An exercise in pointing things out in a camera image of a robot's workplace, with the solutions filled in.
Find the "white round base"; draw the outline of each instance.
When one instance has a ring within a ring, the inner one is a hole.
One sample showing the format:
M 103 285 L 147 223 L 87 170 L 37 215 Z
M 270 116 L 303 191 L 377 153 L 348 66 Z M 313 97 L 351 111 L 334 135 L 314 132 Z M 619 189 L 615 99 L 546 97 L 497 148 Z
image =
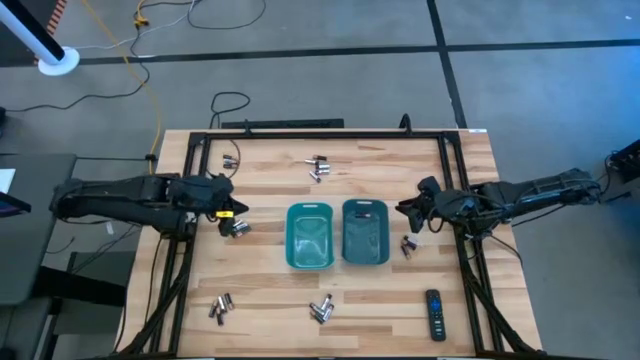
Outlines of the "white round base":
M 78 54 L 78 51 L 67 46 L 63 46 L 62 48 L 64 49 L 64 57 L 55 65 L 47 64 L 42 61 L 42 59 L 38 60 L 38 70 L 40 70 L 41 73 L 48 76 L 60 76 L 68 74 L 78 66 L 80 62 L 80 54 Z

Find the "gray floor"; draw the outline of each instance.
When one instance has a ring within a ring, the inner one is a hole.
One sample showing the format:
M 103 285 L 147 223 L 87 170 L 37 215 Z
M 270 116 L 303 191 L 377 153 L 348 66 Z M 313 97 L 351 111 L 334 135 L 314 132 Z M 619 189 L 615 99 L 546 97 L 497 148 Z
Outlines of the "gray floor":
M 186 23 L 149 34 L 143 54 L 433 45 L 422 0 L 266 0 L 254 26 L 207 32 Z M 135 2 L 92 1 L 119 39 L 132 36 Z M 439 0 L 449 44 L 640 38 L 634 0 Z M 194 20 L 230 25 L 250 19 L 258 0 L 202 4 Z M 184 7 L 156 7 L 152 26 L 180 17 Z M 79 0 L 70 0 L 56 38 L 63 44 L 109 45 Z M 83 50 L 85 57 L 115 50 Z M 500 175 L 522 181 L 572 167 L 600 176 L 602 160 L 640 134 L 640 49 L 637 47 L 469 52 L 451 55 L 469 127 L 487 128 Z M 166 128 L 202 128 L 218 91 L 243 91 L 251 105 L 227 121 L 343 117 L 348 127 L 394 127 L 409 113 L 415 126 L 455 127 L 437 54 L 354 55 L 224 60 L 149 65 Z M 66 104 L 78 96 L 135 87 L 122 65 L 82 66 L 63 78 L 33 68 L 0 69 L 3 106 Z M 150 146 L 154 117 L 143 93 L 88 100 L 68 111 L 15 116 L 0 152 L 64 152 L 140 157 Z M 88 179 L 140 174 L 144 164 L 81 161 Z M 613 359 L 640 357 L 640 204 L 564 209 L 516 228 L 518 246 L 543 345 L 554 354 Z M 112 236 L 104 226 L 58 226 L 52 249 L 71 235 L 70 250 L 91 251 Z M 119 250 L 135 249 L 132 238 Z M 48 257 L 64 267 L 68 254 Z M 56 356 L 93 356 L 109 349 L 113 332 L 62 341 Z

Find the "remote control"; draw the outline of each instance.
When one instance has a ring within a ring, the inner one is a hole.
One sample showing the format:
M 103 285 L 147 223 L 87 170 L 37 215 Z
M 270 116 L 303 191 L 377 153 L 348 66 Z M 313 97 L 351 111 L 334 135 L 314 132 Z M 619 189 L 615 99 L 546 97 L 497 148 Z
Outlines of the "remote control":
M 440 292 L 435 289 L 427 290 L 427 310 L 429 312 L 429 330 L 433 341 L 445 341 L 444 317 L 442 316 L 442 301 Z

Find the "teal plastic bin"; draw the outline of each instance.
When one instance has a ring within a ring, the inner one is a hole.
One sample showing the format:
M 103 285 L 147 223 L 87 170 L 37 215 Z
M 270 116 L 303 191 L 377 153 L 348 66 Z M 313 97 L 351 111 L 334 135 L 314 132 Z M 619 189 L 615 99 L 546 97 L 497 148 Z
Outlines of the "teal plastic bin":
M 342 257 L 353 264 L 389 260 L 389 210 L 380 200 L 353 199 L 342 205 Z
M 333 210 L 324 203 L 295 204 L 287 211 L 287 263 L 296 269 L 326 269 L 333 257 Z

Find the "wooden table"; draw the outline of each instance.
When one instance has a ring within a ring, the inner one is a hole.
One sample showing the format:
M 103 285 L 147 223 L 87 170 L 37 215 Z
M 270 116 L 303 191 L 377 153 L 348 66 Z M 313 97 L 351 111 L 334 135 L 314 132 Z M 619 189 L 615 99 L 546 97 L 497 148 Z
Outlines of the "wooden table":
M 182 172 L 189 133 L 166 132 L 158 173 Z M 488 134 L 461 130 L 460 135 L 470 182 L 498 179 Z M 452 229 L 445 225 L 443 231 L 432 234 L 425 228 L 419 236 L 428 245 L 414 252 L 410 261 L 399 248 L 409 224 L 393 207 L 399 200 L 416 196 L 416 185 L 424 177 L 433 175 L 443 183 L 436 141 L 236 142 L 242 152 L 242 164 L 233 177 L 233 196 L 251 208 L 240 218 L 253 231 L 238 239 L 222 238 L 215 224 L 200 221 L 179 356 L 474 354 Z M 222 154 L 235 152 L 229 141 L 214 141 L 210 170 L 224 171 Z M 313 154 L 326 155 L 330 160 L 331 175 L 321 184 L 311 179 L 310 167 L 304 163 Z M 380 199 L 389 207 L 391 258 L 384 265 L 354 266 L 340 257 L 342 203 L 352 198 Z M 326 202 L 334 210 L 336 262 L 324 271 L 296 271 L 285 260 L 286 211 L 294 203 L 307 201 Z M 495 235 L 515 246 L 509 226 L 499 227 Z M 157 241 L 154 230 L 143 230 L 129 285 L 121 348 L 144 323 Z M 164 241 L 155 267 L 152 309 L 166 250 Z M 485 256 L 498 308 L 529 345 L 539 348 L 517 258 L 490 239 L 485 241 Z M 434 342 L 429 336 L 424 298 L 428 288 L 439 289 L 442 294 L 445 342 Z M 236 309 L 226 315 L 225 325 L 219 327 L 208 312 L 213 300 L 225 292 L 232 294 Z M 308 304 L 320 303 L 327 293 L 333 294 L 335 310 L 329 322 L 319 325 L 310 318 Z M 479 309 L 485 347 L 491 348 L 486 315 L 481 305 Z M 168 314 L 167 319 L 172 319 L 171 310 Z M 168 344 L 171 321 L 164 324 L 161 349 Z

